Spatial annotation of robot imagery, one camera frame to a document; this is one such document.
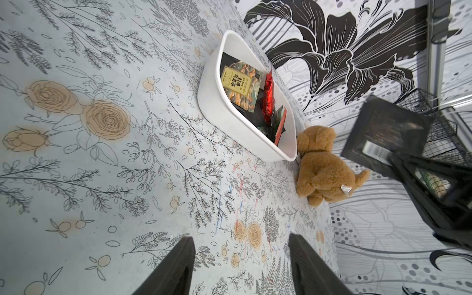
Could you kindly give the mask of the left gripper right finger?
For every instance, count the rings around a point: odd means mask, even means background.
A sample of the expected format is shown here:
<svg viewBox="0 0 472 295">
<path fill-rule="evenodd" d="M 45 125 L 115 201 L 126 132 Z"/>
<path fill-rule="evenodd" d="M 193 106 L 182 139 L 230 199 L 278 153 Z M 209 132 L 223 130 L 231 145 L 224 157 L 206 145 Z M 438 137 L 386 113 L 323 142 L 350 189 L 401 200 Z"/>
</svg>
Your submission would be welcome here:
<svg viewBox="0 0 472 295">
<path fill-rule="evenodd" d="M 297 295 L 352 294 L 303 236 L 291 233 L 288 246 Z"/>
</svg>

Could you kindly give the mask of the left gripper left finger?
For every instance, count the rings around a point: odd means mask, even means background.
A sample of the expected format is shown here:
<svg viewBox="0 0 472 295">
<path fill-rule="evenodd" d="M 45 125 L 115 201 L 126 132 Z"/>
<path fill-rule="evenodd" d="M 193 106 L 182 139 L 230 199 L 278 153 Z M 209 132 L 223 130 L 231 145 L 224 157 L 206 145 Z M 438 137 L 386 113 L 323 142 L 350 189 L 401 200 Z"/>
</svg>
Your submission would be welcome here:
<svg viewBox="0 0 472 295">
<path fill-rule="evenodd" d="M 183 237 L 133 295 L 189 295 L 194 263 L 194 240 Z"/>
</svg>

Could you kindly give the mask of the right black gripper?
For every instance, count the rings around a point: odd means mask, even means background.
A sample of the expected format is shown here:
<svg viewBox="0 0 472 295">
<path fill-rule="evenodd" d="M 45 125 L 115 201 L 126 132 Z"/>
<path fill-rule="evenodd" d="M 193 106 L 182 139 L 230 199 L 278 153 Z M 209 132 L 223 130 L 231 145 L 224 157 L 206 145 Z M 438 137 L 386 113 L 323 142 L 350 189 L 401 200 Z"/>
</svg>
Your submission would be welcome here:
<svg viewBox="0 0 472 295">
<path fill-rule="evenodd" d="M 472 249 L 472 168 L 395 152 L 395 173 L 434 236 Z"/>
</svg>

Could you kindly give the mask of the black barcode tea bag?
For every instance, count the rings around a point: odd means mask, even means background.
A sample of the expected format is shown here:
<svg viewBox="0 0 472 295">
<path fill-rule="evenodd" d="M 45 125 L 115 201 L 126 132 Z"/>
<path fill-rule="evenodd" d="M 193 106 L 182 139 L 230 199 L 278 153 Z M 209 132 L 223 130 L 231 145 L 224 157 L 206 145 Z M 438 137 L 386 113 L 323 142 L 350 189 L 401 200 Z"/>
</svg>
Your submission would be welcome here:
<svg viewBox="0 0 472 295">
<path fill-rule="evenodd" d="M 371 95 L 360 110 L 341 156 L 399 181 L 389 157 L 394 152 L 420 156 L 432 124 L 431 117 Z"/>
</svg>

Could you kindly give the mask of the red black tea bag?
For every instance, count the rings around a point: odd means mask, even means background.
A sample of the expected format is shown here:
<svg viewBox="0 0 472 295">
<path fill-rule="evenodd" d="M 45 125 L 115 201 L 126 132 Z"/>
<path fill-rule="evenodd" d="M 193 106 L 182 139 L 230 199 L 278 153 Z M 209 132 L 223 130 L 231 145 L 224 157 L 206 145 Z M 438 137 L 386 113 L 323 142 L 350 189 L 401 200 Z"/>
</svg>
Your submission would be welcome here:
<svg viewBox="0 0 472 295">
<path fill-rule="evenodd" d="M 279 145 L 281 135 L 285 132 L 285 121 L 286 121 L 287 110 L 284 106 L 281 106 L 276 110 L 275 114 L 271 118 L 271 135 L 270 139 L 275 146 Z"/>
</svg>

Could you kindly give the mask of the red square tea bag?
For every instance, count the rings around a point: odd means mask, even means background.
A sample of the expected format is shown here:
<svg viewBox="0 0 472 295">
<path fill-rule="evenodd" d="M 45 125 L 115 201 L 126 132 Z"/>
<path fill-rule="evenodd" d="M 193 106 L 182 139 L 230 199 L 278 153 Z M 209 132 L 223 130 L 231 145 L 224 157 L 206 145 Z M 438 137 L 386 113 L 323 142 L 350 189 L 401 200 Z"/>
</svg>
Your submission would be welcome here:
<svg viewBox="0 0 472 295">
<path fill-rule="evenodd" d="M 267 126 L 271 126 L 272 116 L 274 114 L 275 99 L 274 99 L 274 79 L 272 71 L 267 73 L 264 86 L 264 98 L 262 101 L 262 111 L 264 121 Z"/>
</svg>

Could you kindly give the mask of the yellow label tea bag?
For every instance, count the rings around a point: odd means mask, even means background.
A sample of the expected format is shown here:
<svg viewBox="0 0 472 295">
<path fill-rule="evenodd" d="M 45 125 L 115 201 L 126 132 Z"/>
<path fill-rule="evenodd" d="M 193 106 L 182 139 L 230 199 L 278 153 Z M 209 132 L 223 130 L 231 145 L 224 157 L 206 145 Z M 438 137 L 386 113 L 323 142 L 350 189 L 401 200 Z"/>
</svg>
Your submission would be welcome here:
<svg viewBox="0 0 472 295">
<path fill-rule="evenodd" d="M 221 83 L 231 103 L 244 111 L 253 113 L 265 77 L 259 71 L 243 61 L 227 61 L 221 70 Z"/>
</svg>

